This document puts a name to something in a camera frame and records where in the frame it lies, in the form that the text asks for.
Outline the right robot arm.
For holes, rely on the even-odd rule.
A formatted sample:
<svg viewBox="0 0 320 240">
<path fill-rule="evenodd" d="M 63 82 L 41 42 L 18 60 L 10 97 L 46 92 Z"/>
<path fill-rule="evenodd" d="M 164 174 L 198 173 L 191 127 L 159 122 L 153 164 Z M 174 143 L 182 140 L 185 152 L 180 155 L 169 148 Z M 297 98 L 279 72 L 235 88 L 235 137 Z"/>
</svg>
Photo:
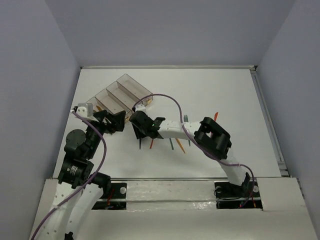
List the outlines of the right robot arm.
<svg viewBox="0 0 320 240">
<path fill-rule="evenodd" d="M 234 156 L 231 136 L 212 118 L 204 117 L 198 122 L 178 122 L 164 117 L 151 119 L 145 112 L 137 110 L 129 121 L 138 139 L 149 137 L 193 142 L 207 157 L 219 163 L 235 196 L 242 196 L 248 191 L 250 176 Z"/>
</svg>

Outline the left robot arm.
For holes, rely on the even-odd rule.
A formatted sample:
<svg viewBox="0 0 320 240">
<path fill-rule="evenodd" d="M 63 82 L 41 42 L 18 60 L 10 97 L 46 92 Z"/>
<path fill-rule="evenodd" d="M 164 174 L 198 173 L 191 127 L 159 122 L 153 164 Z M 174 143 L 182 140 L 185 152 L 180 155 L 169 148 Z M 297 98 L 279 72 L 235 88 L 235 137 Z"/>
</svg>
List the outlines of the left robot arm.
<svg viewBox="0 0 320 240">
<path fill-rule="evenodd" d="M 74 129 L 66 136 L 65 155 L 53 202 L 49 213 L 31 236 L 33 240 L 75 240 L 97 200 L 113 194 L 110 176 L 98 170 L 107 156 L 103 135 L 122 132 L 126 112 L 94 112 L 86 104 L 78 105 L 70 112 L 85 123 L 87 129 Z M 98 169 L 92 171 L 94 164 L 91 160 L 99 144 L 103 145 L 102 160 Z"/>
</svg>

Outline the teal chopstick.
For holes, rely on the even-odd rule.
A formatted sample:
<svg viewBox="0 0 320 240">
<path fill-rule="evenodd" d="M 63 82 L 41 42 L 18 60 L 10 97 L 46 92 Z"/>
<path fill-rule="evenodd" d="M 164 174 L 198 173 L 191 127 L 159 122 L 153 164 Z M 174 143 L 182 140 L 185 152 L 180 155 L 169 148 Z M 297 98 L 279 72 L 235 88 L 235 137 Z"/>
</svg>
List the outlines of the teal chopstick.
<svg viewBox="0 0 320 240">
<path fill-rule="evenodd" d="M 171 149 L 174 150 L 174 145 L 171 138 L 169 138 L 169 142 L 170 142 Z"/>
</svg>

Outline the orange spoon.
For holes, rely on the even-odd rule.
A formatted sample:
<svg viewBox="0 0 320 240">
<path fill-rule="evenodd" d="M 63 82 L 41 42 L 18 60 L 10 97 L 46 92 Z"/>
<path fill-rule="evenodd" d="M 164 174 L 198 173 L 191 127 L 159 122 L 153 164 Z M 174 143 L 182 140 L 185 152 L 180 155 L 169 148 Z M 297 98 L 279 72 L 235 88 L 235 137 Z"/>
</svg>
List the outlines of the orange spoon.
<svg viewBox="0 0 320 240">
<path fill-rule="evenodd" d="M 177 144 L 179 145 L 180 149 L 182 150 L 182 152 L 183 152 L 184 154 L 186 154 L 186 151 L 185 151 L 185 149 L 184 149 L 181 141 L 180 141 L 178 138 L 175 138 L 175 140 L 176 140 Z"/>
</svg>

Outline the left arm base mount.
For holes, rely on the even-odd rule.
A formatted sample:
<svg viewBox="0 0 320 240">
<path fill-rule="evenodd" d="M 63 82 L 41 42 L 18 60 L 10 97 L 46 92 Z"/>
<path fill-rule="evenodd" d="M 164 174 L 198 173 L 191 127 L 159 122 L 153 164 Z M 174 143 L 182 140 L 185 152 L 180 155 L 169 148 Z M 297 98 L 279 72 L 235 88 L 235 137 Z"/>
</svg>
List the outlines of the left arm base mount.
<svg viewBox="0 0 320 240">
<path fill-rule="evenodd" d="M 126 210 L 127 183 L 115 181 L 111 183 L 108 194 L 104 194 L 92 207 L 92 210 Z"/>
</svg>

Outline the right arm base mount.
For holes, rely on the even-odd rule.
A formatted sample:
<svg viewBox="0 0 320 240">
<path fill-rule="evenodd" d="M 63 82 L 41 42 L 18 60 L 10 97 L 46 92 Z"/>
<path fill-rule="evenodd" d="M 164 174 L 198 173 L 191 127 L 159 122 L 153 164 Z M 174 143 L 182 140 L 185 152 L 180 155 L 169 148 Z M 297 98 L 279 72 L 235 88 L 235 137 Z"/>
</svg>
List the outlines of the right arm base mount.
<svg viewBox="0 0 320 240">
<path fill-rule="evenodd" d="M 263 209 L 258 183 L 250 182 L 247 191 L 243 192 L 238 186 L 229 182 L 215 182 L 213 195 L 218 210 L 223 209 Z"/>
</svg>

